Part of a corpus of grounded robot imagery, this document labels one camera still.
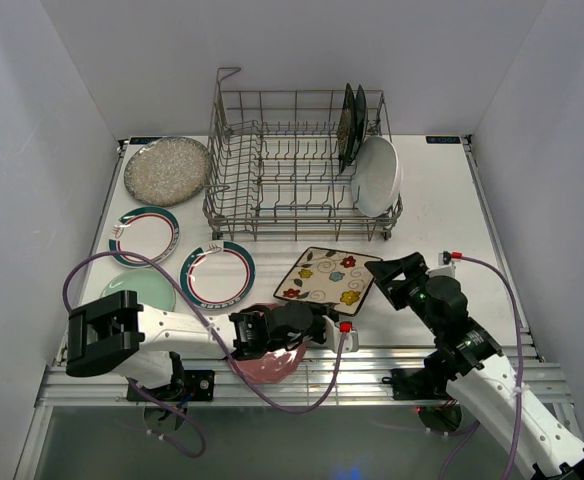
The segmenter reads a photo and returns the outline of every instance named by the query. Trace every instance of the plate with teal rim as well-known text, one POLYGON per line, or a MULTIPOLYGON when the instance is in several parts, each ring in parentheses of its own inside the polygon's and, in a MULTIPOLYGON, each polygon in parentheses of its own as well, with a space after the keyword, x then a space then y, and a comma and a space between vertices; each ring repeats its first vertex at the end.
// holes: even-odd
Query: plate with teal rim
POLYGON ((154 270, 144 268, 122 273, 106 285, 101 292, 101 297, 107 297, 122 290, 136 292, 139 303, 164 312, 174 311, 176 305, 174 288, 163 275, 154 270))
MULTIPOLYGON (((110 251, 125 250, 159 263, 170 255, 179 241, 179 222, 160 207, 141 207, 123 215, 112 227, 110 251)), ((147 267, 145 262, 125 255, 114 259, 131 268, 147 267)))
POLYGON ((241 301, 254 284, 252 256, 241 245, 217 240, 205 243, 185 259, 181 287, 194 304, 207 310, 241 301))

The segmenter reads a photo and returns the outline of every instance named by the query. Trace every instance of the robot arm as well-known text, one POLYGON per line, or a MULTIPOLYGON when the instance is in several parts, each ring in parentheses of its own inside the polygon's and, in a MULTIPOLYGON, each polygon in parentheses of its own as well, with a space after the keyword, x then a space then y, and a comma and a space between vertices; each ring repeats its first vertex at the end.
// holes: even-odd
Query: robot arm
MULTIPOLYGON (((399 260, 367 262, 375 283, 399 310, 410 307, 432 331, 437 350, 425 360, 433 390, 466 406, 506 449, 516 408, 515 372, 500 345, 467 311, 453 278, 454 265, 429 270, 414 253, 399 260)), ((584 443, 563 428, 525 384, 516 464, 532 480, 584 479, 584 443)))
MULTIPOLYGON (((341 335, 337 314, 302 303, 274 309, 253 305, 208 317, 208 322, 206 327, 193 315, 139 304, 136 292, 114 293, 71 312, 66 373, 92 377, 113 372, 152 390, 179 384, 180 354, 225 357, 211 329, 237 361, 258 359, 282 348, 293 350, 308 340, 336 351, 341 335)), ((351 329, 344 351, 356 350, 358 334, 351 329)))

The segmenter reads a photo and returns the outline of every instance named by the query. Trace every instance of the square plate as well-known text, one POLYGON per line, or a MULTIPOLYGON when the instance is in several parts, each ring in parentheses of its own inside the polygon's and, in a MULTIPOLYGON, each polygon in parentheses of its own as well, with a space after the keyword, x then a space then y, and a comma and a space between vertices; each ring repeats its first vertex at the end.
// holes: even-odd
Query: square plate
POLYGON ((330 304, 343 315, 356 315, 372 286, 365 262, 379 257, 310 247, 299 257, 274 292, 274 298, 330 304))

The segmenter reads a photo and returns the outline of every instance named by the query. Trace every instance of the white wall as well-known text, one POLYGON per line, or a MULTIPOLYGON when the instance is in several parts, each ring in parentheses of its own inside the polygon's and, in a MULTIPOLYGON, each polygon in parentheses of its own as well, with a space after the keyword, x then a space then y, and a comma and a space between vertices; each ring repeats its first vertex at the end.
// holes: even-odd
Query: white wall
POLYGON ((400 133, 471 133, 544 0, 42 0, 117 138, 207 133, 243 87, 385 89, 400 133))
POLYGON ((475 142, 532 333, 584 428, 584 2, 545 4, 475 142))
POLYGON ((0 479, 12 478, 61 285, 89 251, 116 143, 38 0, 0 0, 0 479))

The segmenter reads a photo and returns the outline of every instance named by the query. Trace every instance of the wire dish rack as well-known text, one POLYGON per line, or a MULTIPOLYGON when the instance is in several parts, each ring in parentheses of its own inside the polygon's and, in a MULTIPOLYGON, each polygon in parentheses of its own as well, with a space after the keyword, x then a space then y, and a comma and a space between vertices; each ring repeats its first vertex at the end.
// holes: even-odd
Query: wire dish rack
MULTIPOLYGON (((350 188, 356 161, 339 174, 336 132, 344 89, 224 89, 224 80, 240 70, 220 68, 216 78, 203 205, 213 238, 390 238, 401 197, 382 215, 366 217, 356 208, 359 192, 350 188)), ((383 91, 365 93, 367 135, 392 140, 383 91)))

